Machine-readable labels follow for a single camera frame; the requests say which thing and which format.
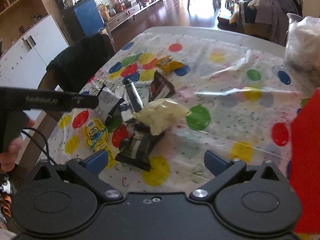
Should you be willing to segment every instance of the clear plastic bag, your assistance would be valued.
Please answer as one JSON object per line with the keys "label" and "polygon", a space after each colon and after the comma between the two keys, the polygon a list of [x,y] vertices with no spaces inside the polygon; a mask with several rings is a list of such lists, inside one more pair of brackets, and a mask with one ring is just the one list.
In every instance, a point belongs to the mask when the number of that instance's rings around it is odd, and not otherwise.
{"label": "clear plastic bag", "polygon": [[285,63],[298,70],[320,71],[320,18],[290,23]]}

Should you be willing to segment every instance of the wooden floor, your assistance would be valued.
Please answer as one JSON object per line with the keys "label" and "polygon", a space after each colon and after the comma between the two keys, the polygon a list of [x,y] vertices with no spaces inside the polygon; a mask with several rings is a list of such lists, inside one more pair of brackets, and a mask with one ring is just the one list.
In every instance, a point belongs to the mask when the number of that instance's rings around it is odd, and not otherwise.
{"label": "wooden floor", "polygon": [[146,11],[131,18],[112,31],[116,51],[130,42],[138,34],[156,26],[193,26],[218,29],[220,9],[213,9],[212,0],[191,0],[189,11],[188,0],[166,0],[157,2]]}

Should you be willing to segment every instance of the finger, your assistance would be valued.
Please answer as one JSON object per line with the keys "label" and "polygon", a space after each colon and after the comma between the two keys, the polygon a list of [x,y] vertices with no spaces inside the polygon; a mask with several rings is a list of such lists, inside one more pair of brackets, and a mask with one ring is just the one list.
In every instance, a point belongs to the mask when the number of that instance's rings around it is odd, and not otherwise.
{"label": "finger", "polygon": [[14,166],[15,166],[15,163],[10,163],[10,164],[6,164],[6,165],[1,164],[1,169],[5,172],[9,172],[9,171],[13,170]]}
{"label": "finger", "polygon": [[11,154],[11,153],[1,153],[0,154],[0,163],[2,165],[7,165],[10,163],[14,163],[19,155],[19,152]]}
{"label": "finger", "polygon": [[22,148],[22,144],[23,144],[23,139],[21,136],[13,139],[8,147],[9,153],[11,154],[19,153],[19,151]]}
{"label": "finger", "polygon": [[27,124],[27,127],[33,127],[35,124],[36,124],[36,121],[30,118]]}

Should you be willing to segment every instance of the polka dot tablecloth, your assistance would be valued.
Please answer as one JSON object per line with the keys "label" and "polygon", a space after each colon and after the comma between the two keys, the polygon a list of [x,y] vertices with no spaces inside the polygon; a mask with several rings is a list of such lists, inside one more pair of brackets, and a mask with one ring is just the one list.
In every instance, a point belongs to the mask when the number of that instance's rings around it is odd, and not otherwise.
{"label": "polka dot tablecloth", "polygon": [[114,160],[128,132],[119,116],[108,127],[95,126],[99,116],[91,109],[63,115],[48,141],[54,160],[65,163],[93,153],[84,132],[90,123],[104,134],[111,150],[100,179],[123,192],[191,192],[213,178],[204,166],[208,149],[252,165],[272,160],[287,174],[290,123],[315,87],[281,58],[217,40],[142,33],[109,60],[81,93],[97,95],[102,85],[114,91],[130,78],[145,100],[143,90],[159,70],[154,63],[169,55],[184,64],[166,76],[176,89],[172,98],[191,115],[166,131],[150,155],[150,172]]}

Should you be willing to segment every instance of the wooden stool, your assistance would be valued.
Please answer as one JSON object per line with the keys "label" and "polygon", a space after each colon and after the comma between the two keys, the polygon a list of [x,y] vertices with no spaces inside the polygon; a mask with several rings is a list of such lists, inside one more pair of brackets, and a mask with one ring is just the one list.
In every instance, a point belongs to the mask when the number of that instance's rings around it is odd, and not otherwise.
{"label": "wooden stool", "polygon": [[226,8],[228,9],[229,7],[231,7],[233,5],[235,0],[226,0]]}
{"label": "wooden stool", "polygon": [[213,0],[213,7],[216,9],[216,3],[218,3],[218,7],[221,7],[221,1],[222,0]]}

